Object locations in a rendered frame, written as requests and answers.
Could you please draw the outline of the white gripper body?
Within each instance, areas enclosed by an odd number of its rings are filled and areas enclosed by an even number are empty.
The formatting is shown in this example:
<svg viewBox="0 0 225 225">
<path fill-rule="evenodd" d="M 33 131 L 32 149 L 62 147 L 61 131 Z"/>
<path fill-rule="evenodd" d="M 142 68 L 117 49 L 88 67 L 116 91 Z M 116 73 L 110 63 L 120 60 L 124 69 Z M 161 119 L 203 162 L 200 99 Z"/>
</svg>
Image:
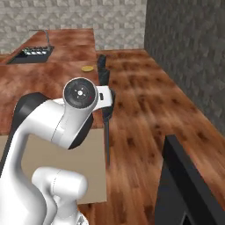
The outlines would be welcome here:
<svg viewBox="0 0 225 225">
<path fill-rule="evenodd" d="M 105 106 L 111 106 L 113 104 L 113 97 L 111 90 L 108 86 L 105 87 Z"/>
</svg>

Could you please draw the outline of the beige kitchen island panel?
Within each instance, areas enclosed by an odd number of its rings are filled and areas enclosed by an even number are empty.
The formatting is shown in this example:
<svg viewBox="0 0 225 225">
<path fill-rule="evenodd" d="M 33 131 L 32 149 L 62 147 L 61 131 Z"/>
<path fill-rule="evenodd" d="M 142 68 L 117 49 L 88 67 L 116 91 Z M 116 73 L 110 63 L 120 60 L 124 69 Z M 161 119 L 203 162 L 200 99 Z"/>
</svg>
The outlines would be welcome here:
<svg viewBox="0 0 225 225">
<path fill-rule="evenodd" d="M 78 204 L 106 201 L 105 152 L 103 130 L 92 129 L 83 143 L 75 149 L 67 150 L 34 134 L 17 131 L 11 140 L 9 158 L 22 156 L 22 171 L 31 181 L 39 167 L 54 167 L 60 170 L 75 171 L 86 177 L 88 189 Z"/>
</svg>

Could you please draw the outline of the grey rack in sink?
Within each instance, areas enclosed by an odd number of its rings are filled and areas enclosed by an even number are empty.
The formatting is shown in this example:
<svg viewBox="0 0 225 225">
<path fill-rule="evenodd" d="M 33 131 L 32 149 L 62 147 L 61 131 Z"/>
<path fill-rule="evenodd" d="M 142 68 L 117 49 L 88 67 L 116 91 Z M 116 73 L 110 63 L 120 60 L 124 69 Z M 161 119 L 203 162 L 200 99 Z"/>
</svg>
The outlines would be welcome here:
<svg viewBox="0 0 225 225">
<path fill-rule="evenodd" d="M 25 47 L 23 52 L 25 55 L 43 55 L 46 54 L 49 47 Z"/>
</svg>

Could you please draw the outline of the grey sink tap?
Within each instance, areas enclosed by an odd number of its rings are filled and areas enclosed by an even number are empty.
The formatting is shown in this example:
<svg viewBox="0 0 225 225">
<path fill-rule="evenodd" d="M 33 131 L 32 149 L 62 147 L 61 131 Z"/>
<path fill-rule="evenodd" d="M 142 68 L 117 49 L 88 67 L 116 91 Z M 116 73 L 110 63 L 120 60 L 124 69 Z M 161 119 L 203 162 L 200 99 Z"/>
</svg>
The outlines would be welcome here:
<svg viewBox="0 0 225 225">
<path fill-rule="evenodd" d="M 50 48 L 50 40 L 49 40 L 49 35 L 47 30 L 45 29 L 30 29 L 29 32 L 43 32 L 46 35 L 46 39 L 47 39 L 47 48 Z"/>
</svg>

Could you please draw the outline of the black cabinet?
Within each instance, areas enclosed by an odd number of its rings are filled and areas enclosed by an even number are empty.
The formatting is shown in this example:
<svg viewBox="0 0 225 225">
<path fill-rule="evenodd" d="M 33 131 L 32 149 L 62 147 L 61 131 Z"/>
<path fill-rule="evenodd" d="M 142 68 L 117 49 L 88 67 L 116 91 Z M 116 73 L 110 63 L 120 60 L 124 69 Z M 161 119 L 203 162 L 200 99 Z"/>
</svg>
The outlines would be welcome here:
<svg viewBox="0 0 225 225">
<path fill-rule="evenodd" d="M 225 211 L 174 134 L 163 144 L 155 225 L 225 225 Z"/>
</svg>

